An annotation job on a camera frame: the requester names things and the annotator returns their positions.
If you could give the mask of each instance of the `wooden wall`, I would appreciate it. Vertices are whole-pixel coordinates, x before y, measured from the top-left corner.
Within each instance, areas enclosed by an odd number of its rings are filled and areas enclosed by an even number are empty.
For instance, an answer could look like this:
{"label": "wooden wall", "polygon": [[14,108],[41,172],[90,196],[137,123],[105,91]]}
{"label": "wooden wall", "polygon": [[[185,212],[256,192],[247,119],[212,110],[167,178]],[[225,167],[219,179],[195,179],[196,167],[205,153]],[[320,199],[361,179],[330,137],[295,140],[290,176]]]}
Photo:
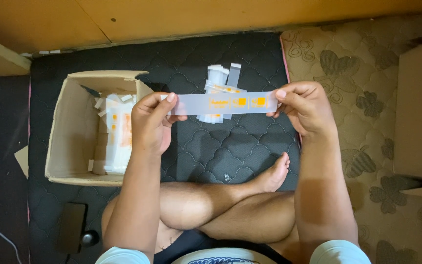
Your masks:
{"label": "wooden wall", "polygon": [[406,13],[422,0],[0,0],[0,43],[21,53]]}

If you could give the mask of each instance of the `patterned mattress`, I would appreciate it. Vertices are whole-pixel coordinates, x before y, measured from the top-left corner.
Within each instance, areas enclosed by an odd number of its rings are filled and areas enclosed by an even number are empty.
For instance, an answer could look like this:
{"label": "patterned mattress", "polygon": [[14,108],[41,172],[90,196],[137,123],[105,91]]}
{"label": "patterned mattress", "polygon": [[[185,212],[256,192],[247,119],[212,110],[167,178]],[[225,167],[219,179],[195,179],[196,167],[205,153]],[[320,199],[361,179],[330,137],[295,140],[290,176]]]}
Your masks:
{"label": "patterned mattress", "polygon": [[417,182],[392,174],[399,55],[421,36],[422,15],[280,37],[290,81],[319,81],[330,99],[360,246],[372,263],[422,263],[422,197],[399,192]]}
{"label": "patterned mattress", "polygon": [[[48,139],[62,83],[67,74],[86,70],[146,70],[144,83],[155,91],[204,93],[207,66],[242,64],[239,87],[271,91],[287,83],[278,34],[248,33],[140,45],[92,49],[42,57],[32,63],[29,208],[32,263],[63,263],[55,251],[63,204],[88,205],[87,229],[100,232],[103,209],[116,187],[82,187],[50,183],[44,177]],[[190,117],[172,129],[171,147],[161,162],[162,181],[235,184],[270,167],[283,151],[290,172],[280,190],[293,190],[299,173],[299,141],[287,117],[232,115],[221,124]],[[94,263],[101,244],[82,249],[68,263]]]}

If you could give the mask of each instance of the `hand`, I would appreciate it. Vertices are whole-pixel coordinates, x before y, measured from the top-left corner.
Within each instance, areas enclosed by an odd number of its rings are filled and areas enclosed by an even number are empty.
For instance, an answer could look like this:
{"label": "hand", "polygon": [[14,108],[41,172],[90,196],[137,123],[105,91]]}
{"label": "hand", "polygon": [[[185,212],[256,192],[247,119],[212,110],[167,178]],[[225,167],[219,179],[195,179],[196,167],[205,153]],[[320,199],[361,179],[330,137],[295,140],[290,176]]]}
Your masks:
{"label": "hand", "polygon": [[303,137],[336,135],[337,128],[330,102],[318,82],[294,82],[276,90],[276,98],[282,105],[268,117],[279,117],[284,112],[294,129]]}
{"label": "hand", "polygon": [[[161,95],[168,95],[160,100]],[[162,155],[172,138],[170,128],[176,121],[185,121],[187,116],[168,116],[177,103],[175,93],[151,93],[133,107],[131,111],[131,133],[134,150],[148,150]]]}

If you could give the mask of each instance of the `fingernail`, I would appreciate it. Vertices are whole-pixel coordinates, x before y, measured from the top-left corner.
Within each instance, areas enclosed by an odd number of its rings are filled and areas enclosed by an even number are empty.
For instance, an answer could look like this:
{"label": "fingernail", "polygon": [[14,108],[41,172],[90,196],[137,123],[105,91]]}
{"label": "fingernail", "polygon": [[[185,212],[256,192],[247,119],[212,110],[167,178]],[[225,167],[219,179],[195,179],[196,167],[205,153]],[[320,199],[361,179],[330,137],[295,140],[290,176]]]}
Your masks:
{"label": "fingernail", "polygon": [[172,102],[174,98],[175,98],[175,93],[169,93],[166,99],[168,102]]}
{"label": "fingernail", "polygon": [[285,98],[286,92],[283,91],[283,90],[278,90],[278,91],[276,91],[276,96],[278,96],[279,98]]}

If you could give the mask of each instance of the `black shorts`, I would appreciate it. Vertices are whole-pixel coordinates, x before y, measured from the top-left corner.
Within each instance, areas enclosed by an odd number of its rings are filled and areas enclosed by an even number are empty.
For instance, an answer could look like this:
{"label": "black shorts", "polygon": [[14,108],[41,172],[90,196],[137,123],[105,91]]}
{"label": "black shorts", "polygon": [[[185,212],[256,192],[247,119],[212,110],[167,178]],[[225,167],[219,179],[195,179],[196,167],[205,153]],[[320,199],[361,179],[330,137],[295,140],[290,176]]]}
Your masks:
{"label": "black shorts", "polygon": [[267,256],[278,264],[291,264],[267,244],[255,244],[242,240],[217,240],[195,229],[184,231],[172,245],[154,254],[154,264],[170,264],[191,252],[216,248],[250,249]]}

